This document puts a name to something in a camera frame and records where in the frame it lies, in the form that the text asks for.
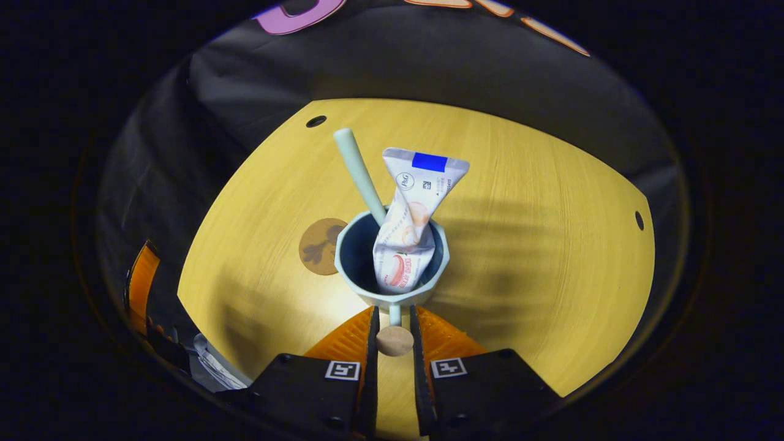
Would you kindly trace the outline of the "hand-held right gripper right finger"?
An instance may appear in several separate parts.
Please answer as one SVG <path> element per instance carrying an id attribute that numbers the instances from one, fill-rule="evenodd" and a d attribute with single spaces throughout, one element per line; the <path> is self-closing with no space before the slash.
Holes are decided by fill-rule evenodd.
<path id="1" fill-rule="evenodd" d="M 511 348 L 487 350 L 420 306 L 410 330 L 419 430 L 430 440 L 520 439 L 560 401 Z"/>

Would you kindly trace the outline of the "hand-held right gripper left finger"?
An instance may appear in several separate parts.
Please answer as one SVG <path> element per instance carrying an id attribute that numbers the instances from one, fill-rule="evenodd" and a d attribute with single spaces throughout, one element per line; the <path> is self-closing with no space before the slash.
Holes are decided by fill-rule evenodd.
<path id="1" fill-rule="evenodd" d="M 372 440 L 378 407 L 380 310 L 347 319 L 305 354 L 281 353 L 252 385 L 218 398 L 271 425 L 277 439 Z"/>

